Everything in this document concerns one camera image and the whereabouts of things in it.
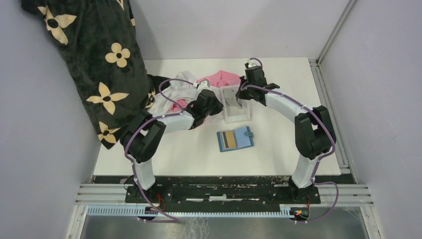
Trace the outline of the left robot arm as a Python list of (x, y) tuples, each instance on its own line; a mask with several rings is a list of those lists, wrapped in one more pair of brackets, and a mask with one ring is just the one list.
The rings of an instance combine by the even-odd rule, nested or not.
[(202, 90), (197, 99), (178, 113), (153, 116), (142, 111), (120, 137), (125, 157), (130, 160), (137, 195), (144, 202), (152, 202), (157, 195), (152, 157), (164, 134), (192, 130), (202, 125), (209, 116), (221, 113), (223, 103), (212, 90)]

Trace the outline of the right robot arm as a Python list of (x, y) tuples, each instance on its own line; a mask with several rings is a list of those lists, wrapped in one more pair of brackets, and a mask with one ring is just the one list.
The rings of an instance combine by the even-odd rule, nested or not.
[(307, 107), (283, 92), (275, 83), (267, 83), (262, 66), (245, 65), (236, 94), (242, 100), (255, 100), (289, 119), (295, 127), (295, 145), (299, 152), (297, 166), (289, 179), (288, 198), (302, 202), (307, 188), (315, 183), (320, 162), (335, 151), (336, 136), (325, 106)]

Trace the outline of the blue leather card holder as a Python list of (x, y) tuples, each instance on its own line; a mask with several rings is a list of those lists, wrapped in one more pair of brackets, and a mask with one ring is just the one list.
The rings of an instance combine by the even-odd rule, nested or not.
[(233, 129), (237, 147), (235, 149), (224, 150), (221, 143), (221, 132), (216, 133), (220, 152), (229, 152), (249, 148), (254, 146), (254, 134), (249, 126)]

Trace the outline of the stack of credit cards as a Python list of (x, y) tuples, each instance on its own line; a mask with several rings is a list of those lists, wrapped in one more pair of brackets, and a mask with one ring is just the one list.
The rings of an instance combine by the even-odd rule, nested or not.
[(224, 88), (222, 90), (224, 94), (224, 100), (227, 102), (229, 106), (238, 107), (239, 109), (242, 108), (241, 103), (239, 102), (238, 98), (236, 97), (236, 92), (231, 88)]

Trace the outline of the gold striped credit card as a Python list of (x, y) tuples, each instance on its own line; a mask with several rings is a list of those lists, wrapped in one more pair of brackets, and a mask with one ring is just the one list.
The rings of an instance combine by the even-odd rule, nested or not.
[(224, 150), (235, 149), (237, 147), (233, 130), (221, 132), (221, 143)]

